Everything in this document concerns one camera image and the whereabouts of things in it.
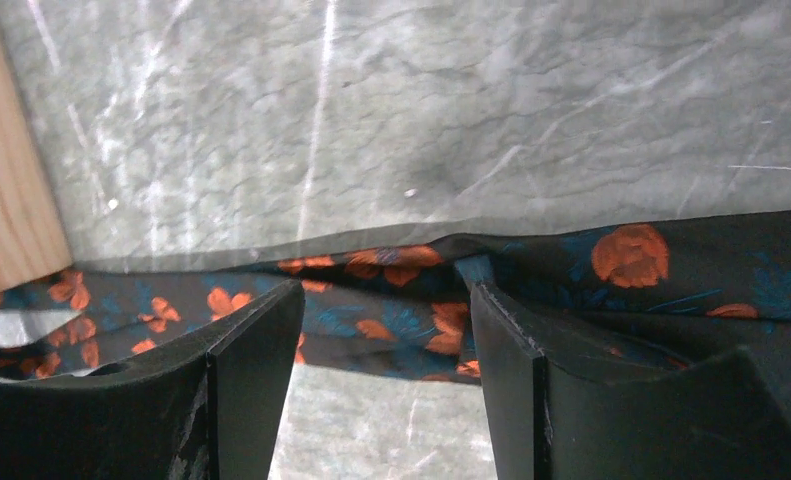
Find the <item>black tie orange flowers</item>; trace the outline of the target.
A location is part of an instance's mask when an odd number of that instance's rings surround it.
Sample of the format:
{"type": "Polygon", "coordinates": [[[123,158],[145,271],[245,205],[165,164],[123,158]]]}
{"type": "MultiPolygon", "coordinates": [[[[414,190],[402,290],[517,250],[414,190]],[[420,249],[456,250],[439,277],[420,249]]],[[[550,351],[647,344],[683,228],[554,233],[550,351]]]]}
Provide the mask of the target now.
{"type": "Polygon", "coordinates": [[[40,380],[156,348],[284,279],[307,292],[299,363],[422,380],[481,376],[469,301],[491,285],[539,315],[604,331],[612,360],[684,370],[747,347],[791,431],[791,211],[631,223],[130,273],[68,268],[0,292],[0,312],[74,310],[0,346],[0,376],[40,380]]]}

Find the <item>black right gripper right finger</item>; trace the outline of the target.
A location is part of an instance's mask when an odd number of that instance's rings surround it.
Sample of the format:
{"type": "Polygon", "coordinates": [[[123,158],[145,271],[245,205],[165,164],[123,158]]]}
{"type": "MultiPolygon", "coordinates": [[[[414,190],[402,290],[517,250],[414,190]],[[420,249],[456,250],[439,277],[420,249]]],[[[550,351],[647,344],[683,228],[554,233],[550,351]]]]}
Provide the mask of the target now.
{"type": "Polygon", "coordinates": [[[791,323],[565,312],[471,289],[502,479],[791,479],[791,323]]]}

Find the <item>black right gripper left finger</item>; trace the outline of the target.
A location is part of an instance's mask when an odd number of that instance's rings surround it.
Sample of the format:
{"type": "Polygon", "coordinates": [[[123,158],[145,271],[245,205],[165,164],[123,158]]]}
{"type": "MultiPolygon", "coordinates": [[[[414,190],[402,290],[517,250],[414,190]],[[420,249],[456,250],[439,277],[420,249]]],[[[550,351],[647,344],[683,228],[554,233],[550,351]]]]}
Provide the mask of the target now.
{"type": "Polygon", "coordinates": [[[0,382],[0,479],[264,479],[301,333],[285,281],[86,376],[0,382]]]}

